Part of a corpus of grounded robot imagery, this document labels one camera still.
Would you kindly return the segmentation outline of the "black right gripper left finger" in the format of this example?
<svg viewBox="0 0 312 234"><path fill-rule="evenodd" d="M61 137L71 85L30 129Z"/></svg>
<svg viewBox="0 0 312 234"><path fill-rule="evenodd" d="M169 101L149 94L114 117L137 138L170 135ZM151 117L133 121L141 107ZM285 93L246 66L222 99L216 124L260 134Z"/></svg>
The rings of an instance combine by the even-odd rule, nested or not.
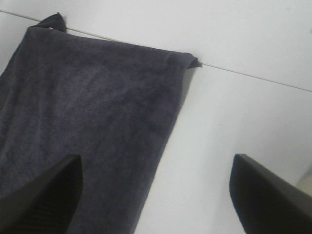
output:
<svg viewBox="0 0 312 234"><path fill-rule="evenodd" d="M64 234L83 188L81 156L68 155L0 200L2 234Z"/></svg>

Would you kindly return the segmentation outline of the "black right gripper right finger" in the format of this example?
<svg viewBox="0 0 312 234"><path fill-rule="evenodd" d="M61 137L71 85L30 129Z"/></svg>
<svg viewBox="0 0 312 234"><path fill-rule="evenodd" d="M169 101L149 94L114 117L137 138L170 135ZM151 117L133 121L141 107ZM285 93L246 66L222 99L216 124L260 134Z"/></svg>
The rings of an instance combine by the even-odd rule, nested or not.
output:
<svg viewBox="0 0 312 234"><path fill-rule="evenodd" d="M229 181L247 234L310 234L312 198L245 154L236 154Z"/></svg>

